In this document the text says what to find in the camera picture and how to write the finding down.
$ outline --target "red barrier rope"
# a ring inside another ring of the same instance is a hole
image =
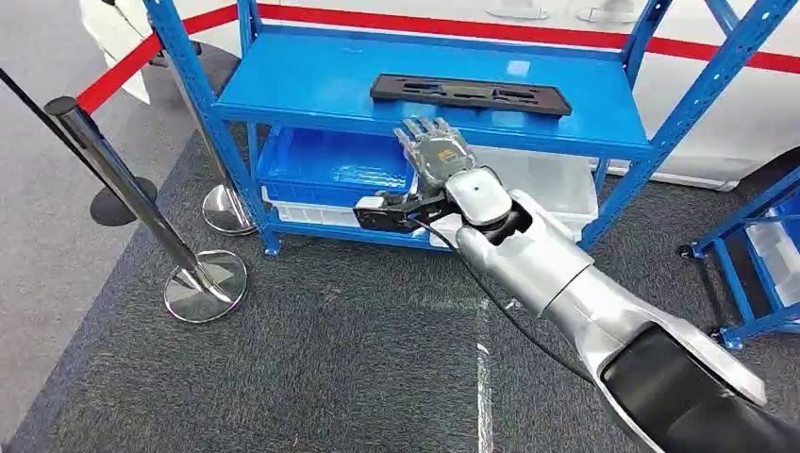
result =
[[[282,5],[258,5],[258,14],[264,19],[291,22],[345,25],[380,30],[409,31],[509,40],[518,42],[540,42],[547,44],[582,45],[619,49],[625,45],[626,34],[605,31],[567,30],[526,25],[500,25],[479,22],[455,21],[450,19],[431,19],[408,17],[372,12],[339,11],[335,9],[287,7]],[[236,5],[215,9],[183,21],[187,33],[197,33],[215,26],[227,24],[238,19]],[[653,38],[647,45],[647,52],[685,59],[709,60],[718,47],[699,42]],[[158,51],[161,43],[155,35],[148,36],[131,53],[121,59],[113,68],[100,76],[89,88],[77,96],[78,104],[92,113],[106,102],[123,84],[147,64]],[[758,52],[747,66],[784,73],[800,74],[800,57]]]

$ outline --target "floor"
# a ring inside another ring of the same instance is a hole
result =
[[[212,184],[198,148],[195,136],[160,204],[195,250],[239,254],[249,296],[218,322],[171,318],[161,292],[173,265],[140,230],[9,453],[636,451],[592,388],[531,347],[452,255],[284,236],[268,258],[258,237],[212,233],[196,215]],[[741,202],[648,184],[592,255],[655,306],[719,326],[732,316],[713,261],[675,247]],[[552,326],[514,315],[573,357]],[[736,354],[767,381],[768,410],[795,423],[798,347],[776,334]]]
[[[220,84],[235,61],[207,49],[204,62]],[[0,14],[0,66],[40,105],[78,94],[106,70],[77,2],[59,0],[15,2],[13,14]],[[134,173],[160,184],[194,127],[170,74],[147,68],[145,76],[154,106],[119,92],[94,119]],[[2,439],[22,420],[136,226],[96,225],[89,203],[100,183],[5,85],[0,105]]]

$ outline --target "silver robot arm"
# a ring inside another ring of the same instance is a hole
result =
[[[795,451],[798,429],[760,408],[760,378],[695,326],[594,267],[530,195],[506,192],[494,171],[476,167],[444,120],[404,123],[412,138],[401,129],[395,134],[417,169],[418,188],[395,205],[386,195],[362,198],[355,209],[362,227],[411,231],[416,221],[409,217],[430,222],[459,212],[463,257],[558,327],[611,419],[641,449]]]

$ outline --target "shelf post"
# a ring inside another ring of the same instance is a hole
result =
[[[606,175],[608,174],[608,163],[611,159],[601,158],[597,160],[597,168],[594,169],[594,191],[600,194],[603,189],[603,183],[606,182]]]
[[[678,143],[692,129],[703,113],[739,73],[758,48],[775,31],[797,0],[757,0],[747,11],[739,25],[727,37],[714,57],[694,80],[689,90],[678,102],[650,143],[656,149],[652,159],[631,162],[627,175],[600,208],[600,215],[583,230],[584,249],[591,247],[610,227],[620,212],[630,203],[659,166],[673,152]]]
[[[744,292],[742,281],[736,273],[736,267],[734,267],[733,260],[730,258],[730,254],[727,251],[725,241],[716,238],[711,243],[714,246],[714,251],[717,252],[717,257],[720,259],[727,286],[733,294],[733,300],[739,308],[739,313],[742,314],[743,322],[745,324],[753,322],[756,317],[753,315],[753,309],[750,307],[750,300],[747,299],[747,294]]]
[[[706,0],[706,5],[708,5],[708,9],[711,10],[711,14],[714,15],[714,19],[725,35],[730,36],[739,23],[739,16],[736,15],[727,0]]]
[[[633,31],[625,42],[620,57],[631,88],[636,83],[639,68],[642,67],[647,43],[650,42],[650,38],[653,38],[658,24],[661,23],[661,19],[664,18],[670,5],[672,5],[672,0],[648,0],[642,10],[642,15],[639,16],[639,20],[633,26]]]
[[[239,14],[239,36],[242,45],[242,59],[247,55],[250,46],[256,40],[258,25],[261,18],[258,15],[258,5],[254,0],[237,0],[237,12]],[[250,175],[256,174],[256,164],[258,163],[258,135],[255,123],[246,123],[247,129],[247,157],[250,162]]]
[[[144,5],[147,7],[152,26],[161,40],[161,45],[164,46],[164,51],[172,58],[175,70],[186,87],[187,95],[197,109],[201,124],[213,141],[214,148],[219,151],[220,159],[225,164],[239,196],[261,234],[261,239],[266,246],[266,253],[276,255],[280,250],[280,241],[269,229],[267,211],[261,201],[258,184],[244,165],[240,150],[227,125],[214,111],[213,103],[216,100],[214,91],[208,83],[200,61],[194,54],[192,43],[189,41],[189,36],[186,34],[186,29],[183,27],[173,1],[144,0]]]

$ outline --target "blue plastic bin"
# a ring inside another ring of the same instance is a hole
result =
[[[256,173],[270,200],[341,207],[405,193],[414,176],[393,137],[292,127],[273,128]]]

